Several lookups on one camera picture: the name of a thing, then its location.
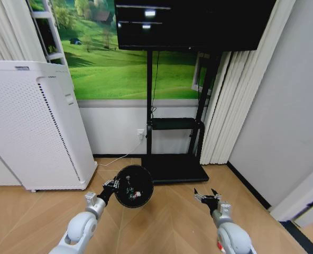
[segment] white air purifier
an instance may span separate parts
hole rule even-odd
[[[97,165],[66,66],[0,61],[0,158],[26,189],[87,187]]]

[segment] white cable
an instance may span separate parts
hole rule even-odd
[[[134,152],[135,149],[136,149],[138,146],[140,146],[141,143],[142,143],[142,140],[141,140],[141,141],[139,142],[139,144],[137,144],[136,147],[135,147],[132,151],[130,151],[128,154],[126,154],[126,155],[124,155],[124,156],[121,156],[121,157],[119,157],[119,158],[116,158],[114,161],[111,161],[110,163],[107,163],[107,164],[100,164],[100,163],[98,163],[98,166],[100,165],[100,166],[106,167],[106,166],[108,166],[109,164],[112,164],[113,162],[115,162],[115,161],[117,161],[117,160],[119,160],[119,159],[122,159],[122,158],[126,157],[126,156],[129,155],[131,152]]]

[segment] black cable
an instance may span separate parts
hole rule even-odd
[[[200,66],[199,77],[198,77],[198,103],[200,101],[200,76],[201,76],[201,66]]]
[[[157,77],[158,77],[158,69],[159,69],[159,55],[160,55],[160,51],[158,51],[158,58],[157,58],[157,69],[156,69],[156,74],[155,74],[155,82],[154,82],[154,91],[153,91],[153,100],[152,100],[152,118],[154,118],[153,112],[155,112],[157,110],[156,107],[154,107],[154,99],[155,99],[155,88],[157,87]]]

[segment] air purifier vent holes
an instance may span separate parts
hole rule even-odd
[[[76,167],[75,167],[75,165],[74,165],[74,163],[73,163],[72,156],[71,156],[71,154],[69,153],[69,151],[68,151],[68,149],[67,149],[66,143],[65,143],[65,141],[64,141],[64,139],[63,139],[63,137],[62,137],[62,134],[61,134],[61,132],[60,132],[60,130],[59,130],[59,127],[58,127],[58,125],[57,125],[56,119],[54,118],[54,115],[53,115],[53,113],[52,113],[51,107],[50,107],[50,105],[49,105],[49,103],[48,103],[48,101],[47,101],[47,99],[46,99],[45,93],[44,93],[44,91],[43,91],[43,89],[42,89],[42,87],[41,87],[41,85],[40,85],[39,83],[38,83],[38,87],[39,87],[39,90],[40,90],[40,92],[41,92],[41,95],[42,95],[42,97],[43,97],[43,99],[44,99],[44,101],[45,101],[45,103],[46,103],[46,106],[47,106],[47,108],[48,108],[48,110],[49,110],[49,112],[50,112],[51,118],[52,118],[52,120],[53,120],[53,122],[54,122],[54,126],[56,127],[56,129],[57,129],[57,131],[58,131],[58,134],[59,134],[59,137],[60,137],[60,139],[61,139],[61,141],[62,141],[63,147],[65,148],[66,154],[67,154],[67,156],[68,156],[68,158],[69,158],[69,160],[70,160],[70,162],[71,162],[71,164],[72,164],[72,166],[73,166],[74,172],[76,173],[76,175],[77,175],[77,177],[78,177],[78,180],[80,181],[80,177],[79,177],[78,172],[77,172],[77,170],[76,170]]]

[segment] sheer curtain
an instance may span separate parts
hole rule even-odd
[[[227,163],[294,3],[277,0],[257,50],[224,54],[206,113],[201,164]]]
[[[25,0],[0,0],[0,60],[47,62]]]

